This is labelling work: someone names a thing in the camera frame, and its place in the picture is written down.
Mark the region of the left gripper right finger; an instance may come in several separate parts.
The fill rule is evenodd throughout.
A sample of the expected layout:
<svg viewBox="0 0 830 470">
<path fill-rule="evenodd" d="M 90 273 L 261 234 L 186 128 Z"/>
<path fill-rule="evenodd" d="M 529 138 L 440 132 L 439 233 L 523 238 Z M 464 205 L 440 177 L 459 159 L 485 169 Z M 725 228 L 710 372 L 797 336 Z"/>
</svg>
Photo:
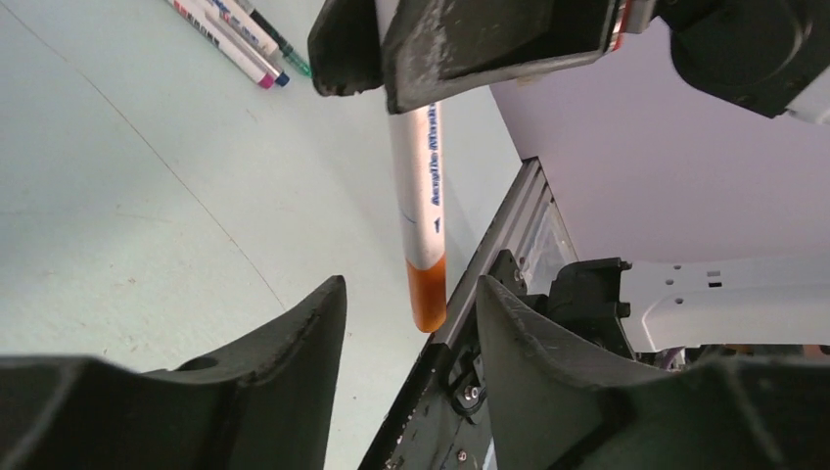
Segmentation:
<svg viewBox="0 0 830 470">
<path fill-rule="evenodd" d="M 477 317 L 501 469 L 825 469 L 829 365 L 732 356 L 668 372 L 589 343 L 489 276 Z"/>
</svg>

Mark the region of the orange capped marker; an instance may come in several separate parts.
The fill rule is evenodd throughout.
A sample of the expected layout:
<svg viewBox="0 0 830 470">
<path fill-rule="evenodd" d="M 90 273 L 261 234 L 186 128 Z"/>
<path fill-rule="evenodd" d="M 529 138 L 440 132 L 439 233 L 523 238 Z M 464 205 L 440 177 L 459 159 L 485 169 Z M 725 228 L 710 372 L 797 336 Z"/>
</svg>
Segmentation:
<svg viewBox="0 0 830 470">
<path fill-rule="evenodd" d="M 397 93 L 393 31 L 401 1 L 377 1 L 381 70 L 387 94 L 392 166 L 413 321 L 436 332 L 447 318 L 441 102 L 405 112 Z"/>
</svg>

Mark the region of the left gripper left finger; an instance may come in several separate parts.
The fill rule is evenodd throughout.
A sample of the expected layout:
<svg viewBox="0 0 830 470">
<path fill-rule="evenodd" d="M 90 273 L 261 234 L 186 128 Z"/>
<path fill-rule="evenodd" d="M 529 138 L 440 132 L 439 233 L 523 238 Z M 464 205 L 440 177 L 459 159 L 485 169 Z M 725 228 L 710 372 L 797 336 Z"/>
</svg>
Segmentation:
<svg viewBox="0 0 830 470">
<path fill-rule="evenodd" d="M 5 469 L 320 469 L 346 282 L 173 370 L 93 356 L 1 360 Z"/>
</svg>

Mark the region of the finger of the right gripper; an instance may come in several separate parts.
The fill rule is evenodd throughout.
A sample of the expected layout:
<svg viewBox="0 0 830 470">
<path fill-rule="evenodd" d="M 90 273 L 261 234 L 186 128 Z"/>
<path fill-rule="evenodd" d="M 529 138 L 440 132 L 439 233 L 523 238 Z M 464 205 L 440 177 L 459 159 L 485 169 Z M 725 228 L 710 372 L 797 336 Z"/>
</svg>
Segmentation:
<svg viewBox="0 0 830 470">
<path fill-rule="evenodd" d="M 373 0 L 326 0 L 307 38 L 312 82 L 323 97 L 347 97 L 383 86 L 381 42 Z"/>
<path fill-rule="evenodd" d="M 622 13 L 620 1 L 400 1 L 381 46 L 387 109 L 591 64 Z"/>
</svg>

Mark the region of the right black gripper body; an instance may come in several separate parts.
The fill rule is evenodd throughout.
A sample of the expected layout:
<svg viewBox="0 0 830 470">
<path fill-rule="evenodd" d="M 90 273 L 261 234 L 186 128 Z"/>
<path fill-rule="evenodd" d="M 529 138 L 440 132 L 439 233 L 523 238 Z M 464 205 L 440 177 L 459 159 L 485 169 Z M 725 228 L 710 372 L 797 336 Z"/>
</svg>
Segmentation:
<svg viewBox="0 0 830 470">
<path fill-rule="evenodd" d="M 617 4 L 616 15 L 609 39 L 609 51 L 617 51 L 629 34 L 641 34 L 659 15 L 659 0 L 623 0 Z"/>
</svg>

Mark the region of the dark green thin pen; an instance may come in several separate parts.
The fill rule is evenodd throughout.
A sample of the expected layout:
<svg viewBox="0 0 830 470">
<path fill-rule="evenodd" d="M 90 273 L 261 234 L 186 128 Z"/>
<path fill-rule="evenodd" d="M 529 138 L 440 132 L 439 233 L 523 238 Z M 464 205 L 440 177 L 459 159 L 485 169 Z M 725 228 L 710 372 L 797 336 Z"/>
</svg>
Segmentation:
<svg viewBox="0 0 830 470">
<path fill-rule="evenodd" d="M 237 4 L 273 39 L 286 62 L 302 75 L 312 78 L 311 66 L 306 58 L 256 9 L 251 1 L 237 1 Z"/>
</svg>

